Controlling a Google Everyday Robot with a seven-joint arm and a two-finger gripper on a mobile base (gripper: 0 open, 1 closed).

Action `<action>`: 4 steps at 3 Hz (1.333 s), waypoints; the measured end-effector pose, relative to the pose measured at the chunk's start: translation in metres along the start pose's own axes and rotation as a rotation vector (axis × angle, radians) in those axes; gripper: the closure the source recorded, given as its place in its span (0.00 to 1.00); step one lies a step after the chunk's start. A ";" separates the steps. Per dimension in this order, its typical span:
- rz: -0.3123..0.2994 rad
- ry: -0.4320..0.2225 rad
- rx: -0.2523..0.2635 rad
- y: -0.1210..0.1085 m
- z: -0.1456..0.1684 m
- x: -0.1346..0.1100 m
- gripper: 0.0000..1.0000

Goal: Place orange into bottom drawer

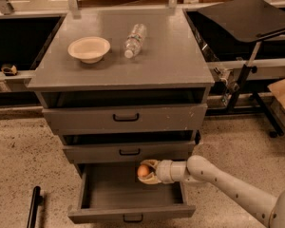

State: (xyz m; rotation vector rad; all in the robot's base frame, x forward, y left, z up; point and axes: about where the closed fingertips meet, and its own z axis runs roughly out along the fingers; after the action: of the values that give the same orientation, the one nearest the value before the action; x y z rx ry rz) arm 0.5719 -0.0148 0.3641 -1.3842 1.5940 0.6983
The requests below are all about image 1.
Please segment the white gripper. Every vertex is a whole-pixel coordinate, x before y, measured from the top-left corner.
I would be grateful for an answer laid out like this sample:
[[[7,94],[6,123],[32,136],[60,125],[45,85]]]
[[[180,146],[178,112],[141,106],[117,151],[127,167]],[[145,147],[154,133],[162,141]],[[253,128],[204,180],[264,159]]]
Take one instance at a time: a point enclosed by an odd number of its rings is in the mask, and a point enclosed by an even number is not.
[[[148,172],[156,170],[156,174],[151,172],[145,177],[139,177],[139,181],[148,185],[159,184],[161,182],[164,184],[173,183],[171,165],[172,161],[170,160],[144,160],[141,162],[140,168]]]

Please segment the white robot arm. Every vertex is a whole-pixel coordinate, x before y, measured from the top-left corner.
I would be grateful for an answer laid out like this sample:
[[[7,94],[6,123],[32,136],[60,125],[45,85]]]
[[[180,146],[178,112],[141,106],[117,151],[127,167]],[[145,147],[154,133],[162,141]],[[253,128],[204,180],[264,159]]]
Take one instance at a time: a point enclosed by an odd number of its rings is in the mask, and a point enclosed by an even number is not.
[[[285,190],[275,196],[219,170],[202,156],[187,161],[144,160],[137,170],[144,184],[209,182],[266,228],[285,228]]]

